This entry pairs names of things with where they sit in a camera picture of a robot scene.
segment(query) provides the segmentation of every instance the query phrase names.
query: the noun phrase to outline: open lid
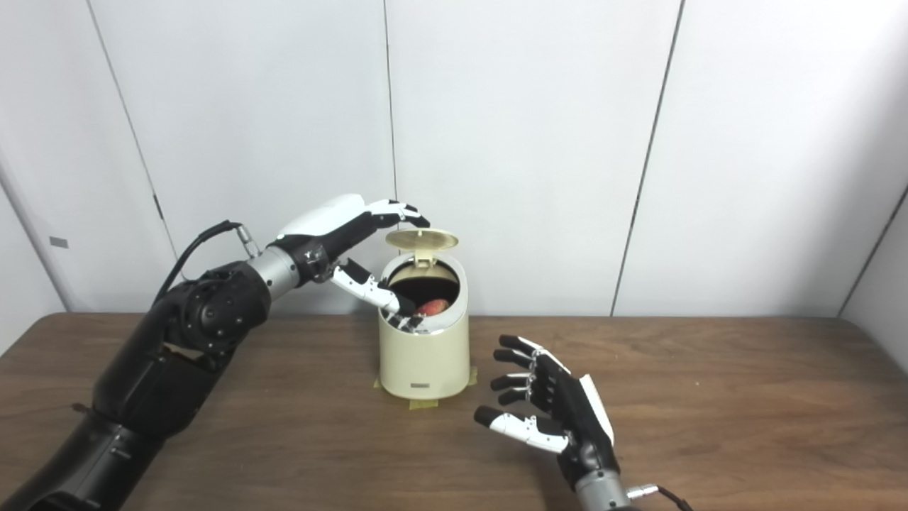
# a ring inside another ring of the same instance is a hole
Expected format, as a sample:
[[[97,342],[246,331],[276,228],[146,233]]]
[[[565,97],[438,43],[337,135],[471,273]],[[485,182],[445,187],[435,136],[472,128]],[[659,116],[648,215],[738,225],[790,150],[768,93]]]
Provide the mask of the open lid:
[[[421,228],[390,232],[385,241],[400,250],[412,252],[416,266],[422,267],[435,265],[433,252],[448,250],[458,243],[457,237],[448,231]]]

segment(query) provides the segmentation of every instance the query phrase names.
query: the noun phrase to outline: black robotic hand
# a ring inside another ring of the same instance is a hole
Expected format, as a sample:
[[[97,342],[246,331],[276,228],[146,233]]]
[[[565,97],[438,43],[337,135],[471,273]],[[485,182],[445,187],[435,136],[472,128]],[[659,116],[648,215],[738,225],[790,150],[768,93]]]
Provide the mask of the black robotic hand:
[[[493,431],[529,446],[557,454],[561,474],[577,493],[584,511],[637,511],[631,500],[661,492],[682,511],[692,511],[684,500],[655,485],[625,489],[615,457],[615,433],[593,380],[573,377],[544,347],[518,336],[501,336],[506,349],[495,350],[499,362],[527,369],[495,378],[492,390],[502,406],[526,400],[549,415],[526,417],[480,406],[474,418]]]
[[[400,222],[429,226],[411,205],[366,204],[349,194],[296,218],[264,250],[236,222],[203,231],[99,377],[81,423],[43,468],[0,501],[0,511],[120,509],[164,443],[194,420],[243,340],[268,319],[271,304],[296,287],[331,281],[385,311],[412,314],[412,302],[369,270],[341,261],[359,242]],[[249,259],[173,286],[199,245],[232,230]]]

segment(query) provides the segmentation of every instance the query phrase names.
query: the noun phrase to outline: cable connector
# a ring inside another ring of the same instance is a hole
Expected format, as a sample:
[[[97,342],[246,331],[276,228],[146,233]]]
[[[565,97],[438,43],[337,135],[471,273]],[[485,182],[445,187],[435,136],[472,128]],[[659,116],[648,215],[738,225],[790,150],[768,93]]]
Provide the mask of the cable connector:
[[[236,228],[236,235],[240,238],[242,247],[246,249],[246,254],[249,254],[249,257],[258,257],[262,255],[262,251],[259,249],[258,244],[255,243],[255,240],[252,239],[252,234],[250,234],[246,225],[240,224],[240,226]]]
[[[654,493],[659,493],[659,486],[656,485],[642,485],[634,486],[627,489],[627,498],[631,500],[637,500],[640,497],[647,495],[653,495]]]

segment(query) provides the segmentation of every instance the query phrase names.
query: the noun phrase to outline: red apple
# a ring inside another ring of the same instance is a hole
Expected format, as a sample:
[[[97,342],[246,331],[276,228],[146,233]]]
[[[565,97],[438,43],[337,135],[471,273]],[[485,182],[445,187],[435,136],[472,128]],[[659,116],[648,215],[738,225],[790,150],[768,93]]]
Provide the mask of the red apple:
[[[436,314],[441,314],[448,310],[451,304],[448,303],[448,300],[444,298],[439,298],[438,300],[432,300],[423,304],[420,308],[416,309],[414,316],[434,316]]]

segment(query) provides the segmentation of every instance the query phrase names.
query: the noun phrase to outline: trash can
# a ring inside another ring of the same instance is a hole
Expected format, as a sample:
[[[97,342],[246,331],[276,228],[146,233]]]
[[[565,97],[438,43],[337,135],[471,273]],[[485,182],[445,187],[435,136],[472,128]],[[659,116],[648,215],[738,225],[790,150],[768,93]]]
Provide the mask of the trash can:
[[[454,396],[469,381],[467,276],[456,259],[441,251],[458,239],[438,229],[403,229],[385,239],[403,253],[385,266],[381,282],[417,309],[436,300],[448,306],[414,316],[379,310],[381,385],[407,399]]]

